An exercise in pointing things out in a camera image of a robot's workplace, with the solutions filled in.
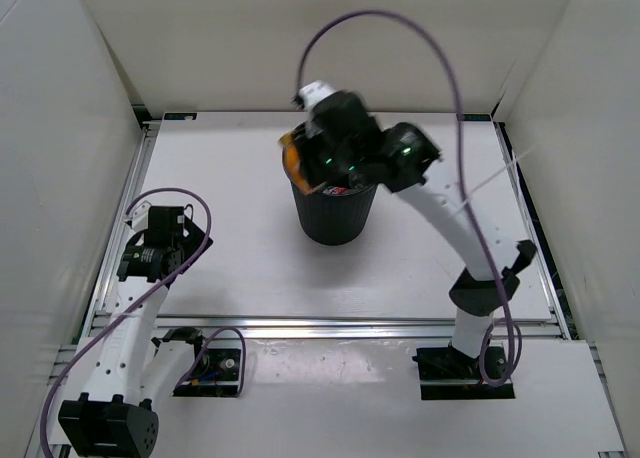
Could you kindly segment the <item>orange juice bottle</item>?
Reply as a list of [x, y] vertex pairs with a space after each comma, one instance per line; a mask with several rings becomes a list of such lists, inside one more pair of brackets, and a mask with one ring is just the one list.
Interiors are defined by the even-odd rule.
[[301, 173], [301, 159], [294, 145], [293, 133], [288, 132], [284, 134], [279, 139], [279, 144], [282, 148], [282, 164], [285, 174], [303, 194], [311, 194], [313, 192], [313, 188]]

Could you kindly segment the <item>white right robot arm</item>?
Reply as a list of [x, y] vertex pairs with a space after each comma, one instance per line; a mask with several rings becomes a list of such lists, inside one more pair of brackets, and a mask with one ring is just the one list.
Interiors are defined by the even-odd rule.
[[464, 182], [444, 161], [441, 149], [418, 126], [380, 127], [363, 112], [347, 118], [309, 117], [280, 140], [282, 164], [309, 217], [324, 223], [324, 191], [345, 186], [347, 202], [384, 186], [411, 206], [456, 251], [464, 268], [449, 292], [456, 306], [449, 365], [470, 378], [486, 362], [494, 313], [508, 307], [520, 273], [537, 252], [530, 240], [515, 240], [468, 201]]

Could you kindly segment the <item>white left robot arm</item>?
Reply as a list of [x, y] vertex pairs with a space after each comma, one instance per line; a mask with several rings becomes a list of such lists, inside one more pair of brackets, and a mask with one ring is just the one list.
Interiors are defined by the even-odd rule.
[[193, 330], [155, 341], [154, 324], [178, 275], [213, 243], [177, 206], [152, 207], [126, 243], [116, 271], [116, 307], [89, 348], [99, 350], [75, 399], [66, 399], [58, 423], [81, 457], [148, 457], [157, 442], [159, 398], [184, 374], [206, 373], [210, 355]]

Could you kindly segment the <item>red label plastic bottle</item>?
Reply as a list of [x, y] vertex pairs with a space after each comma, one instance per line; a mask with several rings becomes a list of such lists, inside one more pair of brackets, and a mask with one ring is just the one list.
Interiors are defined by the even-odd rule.
[[341, 186], [328, 186], [323, 191], [323, 195], [327, 196], [347, 196], [352, 192], [352, 189]]

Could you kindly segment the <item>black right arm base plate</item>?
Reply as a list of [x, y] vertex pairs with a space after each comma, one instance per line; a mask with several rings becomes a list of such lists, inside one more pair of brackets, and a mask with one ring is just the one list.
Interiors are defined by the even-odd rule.
[[499, 387], [489, 386], [481, 376], [479, 361], [451, 346], [418, 348], [412, 360], [418, 366], [423, 401], [515, 398], [511, 381]]

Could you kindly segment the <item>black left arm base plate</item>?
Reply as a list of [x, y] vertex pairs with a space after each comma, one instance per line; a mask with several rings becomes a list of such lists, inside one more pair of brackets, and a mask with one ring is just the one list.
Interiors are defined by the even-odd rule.
[[232, 398], [239, 394], [243, 354], [237, 348], [210, 348], [174, 397]]

